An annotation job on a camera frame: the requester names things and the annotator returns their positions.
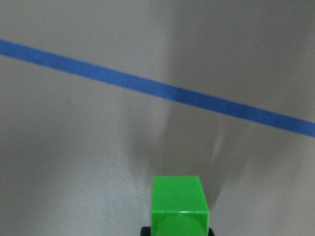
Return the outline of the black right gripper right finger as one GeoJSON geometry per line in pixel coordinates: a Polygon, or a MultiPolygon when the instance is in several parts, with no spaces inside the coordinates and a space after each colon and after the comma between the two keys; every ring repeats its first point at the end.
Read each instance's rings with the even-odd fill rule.
{"type": "Polygon", "coordinates": [[[209,228],[208,236],[215,236],[215,234],[211,228],[209,228]]]}

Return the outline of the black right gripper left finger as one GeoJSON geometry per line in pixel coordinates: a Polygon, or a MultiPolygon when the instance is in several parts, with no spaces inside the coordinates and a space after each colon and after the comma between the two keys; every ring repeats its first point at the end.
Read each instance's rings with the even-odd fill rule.
{"type": "Polygon", "coordinates": [[[151,236],[151,227],[142,227],[141,236],[151,236]]]}

